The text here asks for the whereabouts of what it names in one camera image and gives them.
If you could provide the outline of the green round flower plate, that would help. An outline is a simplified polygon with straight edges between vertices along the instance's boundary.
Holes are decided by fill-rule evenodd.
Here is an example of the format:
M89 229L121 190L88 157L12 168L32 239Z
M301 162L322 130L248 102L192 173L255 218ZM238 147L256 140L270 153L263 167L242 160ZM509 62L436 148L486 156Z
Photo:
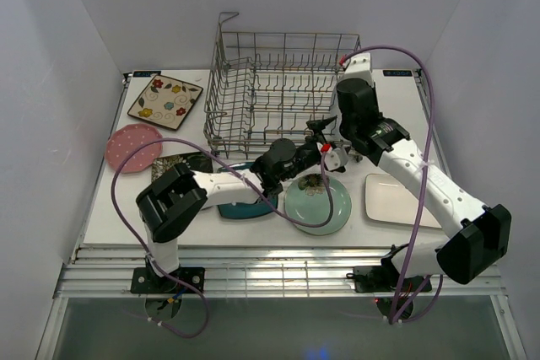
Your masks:
M352 202L346 187L335 178L328 176L327 179L332 193L332 218L323 227L296 225L308 234L323 236L336 233L350 217ZM321 174L308 174L295 180L287 189L283 204L286 215L295 221L313 225L327 220L330 204Z

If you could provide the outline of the teal square plate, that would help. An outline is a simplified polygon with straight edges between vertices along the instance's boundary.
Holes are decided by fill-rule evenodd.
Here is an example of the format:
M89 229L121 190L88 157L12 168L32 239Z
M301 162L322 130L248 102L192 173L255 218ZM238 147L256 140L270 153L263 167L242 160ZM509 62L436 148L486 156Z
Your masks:
M243 170L249 169L253 165L253 162L244 162L233 164L233 169ZM272 197L269 199L273 204L274 208L278 208L278 198ZM244 219L253 219L259 218L269 213L272 213L273 210L267 205L264 201L257 201L252 204L246 203L236 203L236 204L224 204L218 205L219 214L222 218L230 220L244 220Z

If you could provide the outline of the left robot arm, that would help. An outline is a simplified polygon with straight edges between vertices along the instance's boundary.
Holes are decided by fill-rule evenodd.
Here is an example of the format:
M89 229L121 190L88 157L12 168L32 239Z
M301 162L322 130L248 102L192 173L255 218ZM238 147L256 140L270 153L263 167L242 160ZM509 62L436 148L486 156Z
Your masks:
M225 204L269 202L283 191L283 183L292 180L315 165L341 169L344 161L333 158L332 143L323 130L336 116L308 121L311 134L305 143L296 146L288 138L272 142L269 149L248 169L225 167L220 173L190 170L185 164L175 164L136 198L148 244L145 266L150 282L161 292L173 290L179 282L181 268L177 240L188 225L207 207Z

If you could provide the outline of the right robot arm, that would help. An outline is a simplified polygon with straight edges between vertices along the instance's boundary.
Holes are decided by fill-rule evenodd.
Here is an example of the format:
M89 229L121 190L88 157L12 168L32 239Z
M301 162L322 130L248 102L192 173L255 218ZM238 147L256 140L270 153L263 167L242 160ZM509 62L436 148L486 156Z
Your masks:
M435 274L466 285L506 254L511 225L506 207L488 206L424 161L408 132L382 115L375 88L365 80L344 79L336 90L341 135L411 192L447 237L444 244L392 248L376 269L386 287L400 290L412 277Z

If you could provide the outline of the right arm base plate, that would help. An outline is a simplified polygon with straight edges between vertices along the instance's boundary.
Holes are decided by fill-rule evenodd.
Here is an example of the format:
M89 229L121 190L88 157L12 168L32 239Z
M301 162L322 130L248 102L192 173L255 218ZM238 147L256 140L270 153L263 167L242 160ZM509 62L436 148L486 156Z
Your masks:
M384 266L355 266L346 274L346 278L354 282L356 293L395 292L399 278L399 272L389 270ZM401 293L413 293L417 291L424 281L421 276L404 278ZM421 293L432 291L430 281L419 290Z

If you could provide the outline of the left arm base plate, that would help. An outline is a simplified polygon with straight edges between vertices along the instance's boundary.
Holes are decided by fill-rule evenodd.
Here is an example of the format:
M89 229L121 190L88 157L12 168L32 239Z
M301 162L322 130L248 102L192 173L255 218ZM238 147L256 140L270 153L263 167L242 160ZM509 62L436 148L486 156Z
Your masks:
M204 267L179 267L171 275L189 283L199 292L204 291L206 269ZM130 293L132 294L174 294L185 287L168 277L158 275L151 266L137 267L132 274Z

